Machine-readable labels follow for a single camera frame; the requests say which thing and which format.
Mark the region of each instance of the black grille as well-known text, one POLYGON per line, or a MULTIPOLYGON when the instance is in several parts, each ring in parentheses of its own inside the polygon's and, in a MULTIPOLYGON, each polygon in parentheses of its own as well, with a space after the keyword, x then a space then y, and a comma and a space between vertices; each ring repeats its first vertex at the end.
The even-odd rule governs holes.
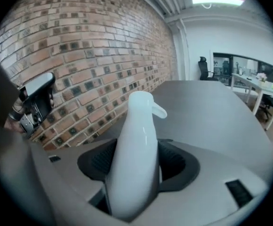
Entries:
POLYGON ((252 195, 250 195, 250 193, 244 187, 241 181, 234 180, 234 181, 226 182, 225 185, 231 192, 233 198, 235 199, 235 201, 237 202, 240 208, 253 199, 252 195))
POLYGON ((61 160, 61 158, 59 156, 50 156, 49 159, 51 162, 56 162, 56 161, 61 160))

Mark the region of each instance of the black office chair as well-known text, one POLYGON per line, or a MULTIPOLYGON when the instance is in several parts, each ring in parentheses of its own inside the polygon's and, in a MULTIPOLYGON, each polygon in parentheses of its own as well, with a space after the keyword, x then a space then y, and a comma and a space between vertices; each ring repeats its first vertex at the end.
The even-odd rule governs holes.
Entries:
POLYGON ((205 57, 201 57, 201 60, 198 61, 198 66, 201 70, 201 77, 199 79, 201 81, 218 81, 218 79, 214 78, 214 72, 208 71, 208 64, 206 61, 205 57))
MULTIPOLYGON (((270 73, 268 73, 267 75, 267 79, 268 82, 273 83, 273 70, 270 71, 270 73)), ((265 122, 268 122, 269 118, 272 116, 272 114, 269 113, 269 109, 270 107, 273 107, 273 97, 269 96, 269 95, 263 95, 262 96, 262 105, 259 106, 259 108, 265 113, 266 115, 266 120, 265 122)))

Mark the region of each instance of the gray platform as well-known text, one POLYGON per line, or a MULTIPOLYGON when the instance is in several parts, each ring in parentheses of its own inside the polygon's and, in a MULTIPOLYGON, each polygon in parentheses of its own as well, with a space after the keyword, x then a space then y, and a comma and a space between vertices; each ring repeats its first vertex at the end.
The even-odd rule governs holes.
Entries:
MULTIPOLYGON (((153 116, 158 138, 229 156, 267 183, 273 178, 273 146, 249 108, 217 81, 166 81, 153 93, 168 113, 153 116)), ((96 141, 118 137, 121 118, 96 141)))

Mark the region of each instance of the ceiling light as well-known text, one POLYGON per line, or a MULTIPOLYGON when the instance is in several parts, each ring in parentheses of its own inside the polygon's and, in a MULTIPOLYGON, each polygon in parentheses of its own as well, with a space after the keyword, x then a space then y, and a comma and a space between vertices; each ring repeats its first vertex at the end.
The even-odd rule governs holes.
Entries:
POLYGON ((244 0, 192 0, 193 4, 199 3, 226 3, 240 6, 244 0))

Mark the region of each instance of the black vent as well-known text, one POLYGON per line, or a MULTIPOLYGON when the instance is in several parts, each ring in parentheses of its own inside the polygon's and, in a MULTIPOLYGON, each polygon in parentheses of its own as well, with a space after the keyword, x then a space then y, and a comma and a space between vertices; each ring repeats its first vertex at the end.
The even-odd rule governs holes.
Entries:
POLYGON ((240 208, 253 199, 252 195, 250 195, 250 193, 243 186, 241 181, 234 180, 234 181, 226 182, 225 185, 230 190, 233 198, 235 199, 235 201, 237 202, 240 208))
POLYGON ((163 181, 176 176, 185 169, 185 159, 163 144, 159 144, 159 160, 163 181))
POLYGON ((110 144, 104 151, 95 155, 91 160, 92 166, 107 175, 112 165, 115 148, 116 144, 110 144))
POLYGON ((56 161, 61 160, 61 158, 59 156, 56 156, 56 155, 50 156, 49 159, 50 159, 51 162, 56 162, 56 161))

